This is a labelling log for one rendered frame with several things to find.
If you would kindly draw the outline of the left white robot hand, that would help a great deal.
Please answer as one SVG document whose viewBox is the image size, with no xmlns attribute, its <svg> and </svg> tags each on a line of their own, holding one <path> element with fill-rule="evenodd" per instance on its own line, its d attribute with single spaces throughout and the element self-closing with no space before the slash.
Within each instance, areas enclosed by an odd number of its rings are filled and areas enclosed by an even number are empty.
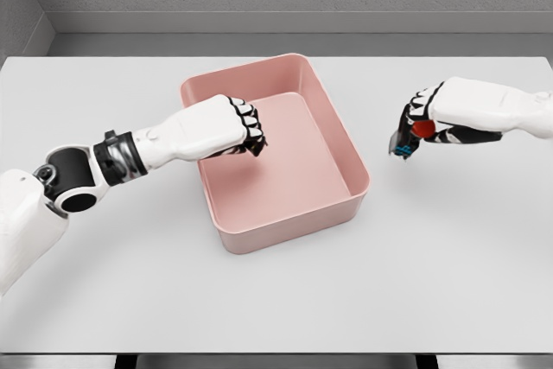
<svg viewBox="0 0 553 369">
<path fill-rule="evenodd" d="M 250 152 L 259 156 L 267 140 L 257 108 L 243 99 L 216 95 L 175 114 L 175 156 L 198 161 Z"/>
</svg>

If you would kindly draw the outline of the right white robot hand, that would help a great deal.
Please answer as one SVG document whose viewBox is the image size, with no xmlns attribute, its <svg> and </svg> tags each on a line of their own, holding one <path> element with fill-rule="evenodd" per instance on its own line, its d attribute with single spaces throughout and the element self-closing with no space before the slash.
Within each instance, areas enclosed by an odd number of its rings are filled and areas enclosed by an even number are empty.
<svg viewBox="0 0 553 369">
<path fill-rule="evenodd" d="M 428 143 L 497 142 L 503 136 L 499 104 L 506 92 L 506 86 L 452 77 L 417 92 L 405 105 L 399 123 L 402 118 L 434 121 L 435 134 L 422 140 Z"/>
</svg>

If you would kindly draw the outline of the pink rectangular plastic basket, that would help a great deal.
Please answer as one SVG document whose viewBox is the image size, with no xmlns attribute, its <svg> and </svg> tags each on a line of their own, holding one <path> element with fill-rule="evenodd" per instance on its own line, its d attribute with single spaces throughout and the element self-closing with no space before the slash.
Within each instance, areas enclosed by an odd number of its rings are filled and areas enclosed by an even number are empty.
<svg viewBox="0 0 553 369">
<path fill-rule="evenodd" d="M 309 59 L 284 54 L 191 77 L 189 107 L 216 94 L 258 112 L 268 144 L 198 163 L 223 246 L 245 254 L 349 221 L 370 176 Z"/>
</svg>

